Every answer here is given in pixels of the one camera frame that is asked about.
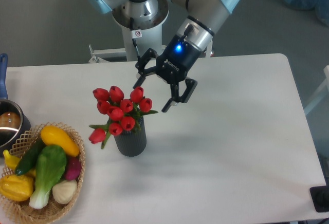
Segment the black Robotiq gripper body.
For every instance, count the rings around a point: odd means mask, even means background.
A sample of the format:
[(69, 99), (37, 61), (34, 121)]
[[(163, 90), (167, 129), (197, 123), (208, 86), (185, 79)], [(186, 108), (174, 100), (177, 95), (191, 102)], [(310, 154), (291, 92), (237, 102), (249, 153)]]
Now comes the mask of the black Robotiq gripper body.
[(200, 55), (192, 44), (175, 35), (156, 59), (155, 74), (169, 84), (183, 81)]

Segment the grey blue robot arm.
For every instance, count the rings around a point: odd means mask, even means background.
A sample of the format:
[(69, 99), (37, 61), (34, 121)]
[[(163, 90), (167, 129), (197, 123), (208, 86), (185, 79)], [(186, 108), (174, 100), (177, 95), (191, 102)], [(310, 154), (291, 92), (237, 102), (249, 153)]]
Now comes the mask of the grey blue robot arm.
[[(147, 76), (157, 75), (170, 85), (171, 97), (162, 111), (186, 103), (197, 86), (188, 72), (240, 0), (88, 0), (101, 14), (111, 13), (121, 26), (129, 61), (136, 61), (140, 86)], [(160, 28), (168, 4), (183, 7), (188, 16), (169, 44), (162, 48)]]

